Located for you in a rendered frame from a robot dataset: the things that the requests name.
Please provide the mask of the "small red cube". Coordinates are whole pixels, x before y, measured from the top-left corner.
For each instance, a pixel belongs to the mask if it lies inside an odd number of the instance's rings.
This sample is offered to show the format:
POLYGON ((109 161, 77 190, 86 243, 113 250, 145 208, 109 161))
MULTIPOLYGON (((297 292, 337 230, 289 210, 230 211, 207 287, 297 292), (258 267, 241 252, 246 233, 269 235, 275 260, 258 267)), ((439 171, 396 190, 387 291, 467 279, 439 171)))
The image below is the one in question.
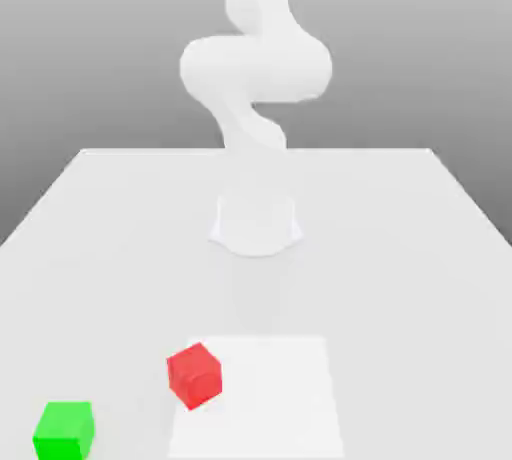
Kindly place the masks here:
POLYGON ((194 410, 223 389, 220 361, 197 342, 166 359, 170 390, 188 410, 194 410))

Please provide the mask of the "small green cube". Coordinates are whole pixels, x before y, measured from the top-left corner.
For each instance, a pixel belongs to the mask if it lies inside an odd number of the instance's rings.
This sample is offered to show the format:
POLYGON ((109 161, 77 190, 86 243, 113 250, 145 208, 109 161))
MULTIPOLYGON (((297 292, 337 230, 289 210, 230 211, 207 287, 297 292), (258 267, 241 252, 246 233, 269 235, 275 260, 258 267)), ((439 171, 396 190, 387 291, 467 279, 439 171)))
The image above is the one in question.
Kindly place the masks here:
POLYGON ((50 401, 35 428, 37 460, 87 460, 95 437, 92 405, 86 401, 50 401))

